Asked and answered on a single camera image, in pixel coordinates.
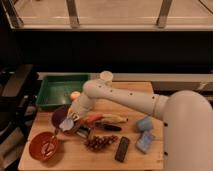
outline blue plastic cup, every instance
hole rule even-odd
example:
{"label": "blue plastic cup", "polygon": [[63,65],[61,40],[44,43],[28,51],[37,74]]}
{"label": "blue plastic cup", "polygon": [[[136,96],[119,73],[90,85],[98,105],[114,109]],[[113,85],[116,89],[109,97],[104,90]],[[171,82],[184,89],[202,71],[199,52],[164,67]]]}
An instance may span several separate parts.
{"label": "blue plastic cup", "polygon": [[146,154],[154,139],[154,135],[152,135],[149,131],[145,131],[142,137],[137,141],[136,147]]}
{"label": "blue plastic cup", "polygon": [[140,132],[149,131],[149,130],[153,129],[152,121],[148,116],[137,121],[136,126]]}

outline green tray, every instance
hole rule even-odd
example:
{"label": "green tray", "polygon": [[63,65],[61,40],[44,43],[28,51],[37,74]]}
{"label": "green tray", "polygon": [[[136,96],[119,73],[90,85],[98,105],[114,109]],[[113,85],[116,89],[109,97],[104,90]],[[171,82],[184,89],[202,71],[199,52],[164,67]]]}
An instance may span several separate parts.
{"label": "green tray", "polygon": [[81,92],[84,82],[88,79],[88,75],[46,76],[42,81],[36,105],[43,110],[69,105],[72,102],[70,93]]}

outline metal bar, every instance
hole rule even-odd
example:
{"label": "metal bar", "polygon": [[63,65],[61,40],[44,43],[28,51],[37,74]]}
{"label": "metal bar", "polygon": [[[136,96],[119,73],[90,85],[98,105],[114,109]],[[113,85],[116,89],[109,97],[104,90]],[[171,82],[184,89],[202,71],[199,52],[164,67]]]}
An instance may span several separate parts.
{"label": "metal bar", "polygon": [[24,23],[22,19],[18,16],[18,13],[14,7],[13,1],[11,0],[2,0],[5,9],[10,17],[10,21],[13,27],[21,28],[23,27]]}
{"label": "metal bar", "polygon": [[70,17],[70,25],[72,28],[79,27],[78,14],[76,10],[75,0],[67,0],[67,8]]}
{"label": "metal bar", "polygon": [[160,14],[158,16],[158,20],[156,23],[159,28],[166,27],[166,21],[167,21],[171,4],[172,4],[172,0],[163,0],[161,9],[160,9]]}
{"label": "metal bar", "polygon": [[2,144],[8,136],[15,130],[16,124],[14,121],[10,122],[8,126],[3,130],[2,134],[0,135],[0,144]]}

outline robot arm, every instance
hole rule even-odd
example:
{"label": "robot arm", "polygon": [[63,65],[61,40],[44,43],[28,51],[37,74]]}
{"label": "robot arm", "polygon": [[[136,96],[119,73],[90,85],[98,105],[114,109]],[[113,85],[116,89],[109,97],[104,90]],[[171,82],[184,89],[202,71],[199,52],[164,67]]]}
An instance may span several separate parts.
{"label": "robot arm", "polygon": [[81,117],[91,110],[96,99],[107,99],[162,120],[162,110],[168,99],[157,94],[112,88],[101,79],[87,81],[83,90],[71,106]]}
{"label": "robot arm", "polygon": [[170,97],[115,89],[97,79],[84,84],[83,93],[71,105],[83,117],[96,99],[108,99],[151,115],[164,122],[164,171],[212,171],[213,110],[193,91]]}

